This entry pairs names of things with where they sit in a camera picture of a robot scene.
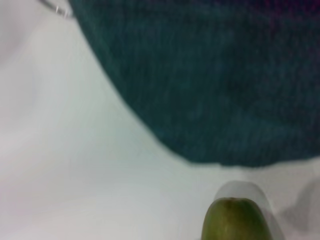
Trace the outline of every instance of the green towel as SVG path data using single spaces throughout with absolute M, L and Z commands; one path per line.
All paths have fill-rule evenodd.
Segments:
M 188 161 L 259 167 L 320 153 L 319 17 L 209 0 L 70 3 L 122 98 Z

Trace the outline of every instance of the white surface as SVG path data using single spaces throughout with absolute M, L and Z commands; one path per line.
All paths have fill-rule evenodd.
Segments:
M 264 191 L 288 240 L 320 239 L 319 161 L 188 165 L 120 100 L 75 21 L 34 0 L 4 9 L 0 239 L 196 240 L 232 180 Z

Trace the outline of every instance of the papaya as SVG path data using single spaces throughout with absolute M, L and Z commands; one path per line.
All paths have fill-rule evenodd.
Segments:
M 209 207 L 201 240 L 273 240 L 258 205 L 247 198 L 219 198 Z

